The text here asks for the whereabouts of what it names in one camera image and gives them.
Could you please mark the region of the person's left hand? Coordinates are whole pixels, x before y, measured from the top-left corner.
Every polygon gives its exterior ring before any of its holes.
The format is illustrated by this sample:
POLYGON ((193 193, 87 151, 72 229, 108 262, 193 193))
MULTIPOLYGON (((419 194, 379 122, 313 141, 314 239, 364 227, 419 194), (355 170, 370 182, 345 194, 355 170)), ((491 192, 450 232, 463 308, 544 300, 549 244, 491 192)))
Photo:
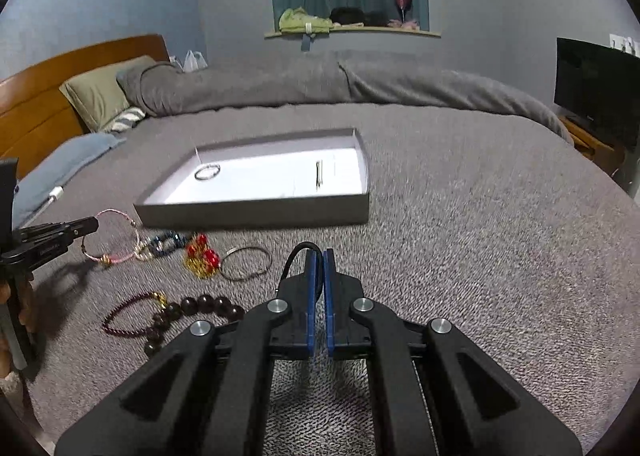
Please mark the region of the person's left hand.
MULTIPOLYGON (((34 274, 28 273, 26 278, 17 284, 17 295, 21 302, 18 320, 29 332, 34 332, 37 325, 36 299, 32 282, 34 274)), ((4 379, 12 372, 12 355, 4 333, 1 334, 0 346, 0 378, 4 379)))

